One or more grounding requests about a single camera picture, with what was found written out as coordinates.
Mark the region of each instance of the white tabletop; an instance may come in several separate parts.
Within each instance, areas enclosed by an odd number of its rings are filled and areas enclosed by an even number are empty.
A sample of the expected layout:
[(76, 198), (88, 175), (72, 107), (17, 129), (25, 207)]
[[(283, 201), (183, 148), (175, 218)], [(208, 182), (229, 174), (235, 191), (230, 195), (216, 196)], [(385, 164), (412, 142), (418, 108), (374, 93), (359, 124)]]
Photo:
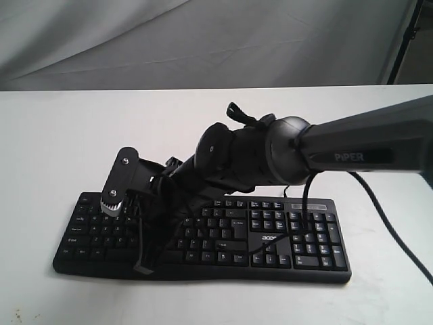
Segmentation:
[[(102, 189), (123, 146), (159, 163), (185, 159), (209, 125), (240, 127), (225, 116), (231, 101), (319, 124), (431, 94), (433, 85), (0, 93), (0, 324), (431, 324), (432, 287), (346, 173), (311, 187), (335, 200), (352, 268), (345, 286), (97, 280), (51, 267), (78, 195)], [(418, 175), (363, 176), (433, 270), (433, 191)]]

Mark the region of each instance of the black keyboard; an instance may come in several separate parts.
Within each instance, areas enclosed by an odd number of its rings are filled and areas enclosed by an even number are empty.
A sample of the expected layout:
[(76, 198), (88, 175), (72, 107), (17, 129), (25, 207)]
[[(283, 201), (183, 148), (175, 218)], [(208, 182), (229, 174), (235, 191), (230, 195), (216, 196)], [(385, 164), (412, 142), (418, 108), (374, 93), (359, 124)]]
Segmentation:
[[(188, 218), (145, 276), (133, 269), (139, 254), (138, 218), (124, 205), (104, 215), (100, 193), (82, 193), (53, 260), (62, 274), (134, 280), (252, 279), (345, 283), (351, 271), (332, 200), (309, 199), (302, 227), (300, 198), (224, 196)], [(253, 251), (281, 234), (288, 238)]]

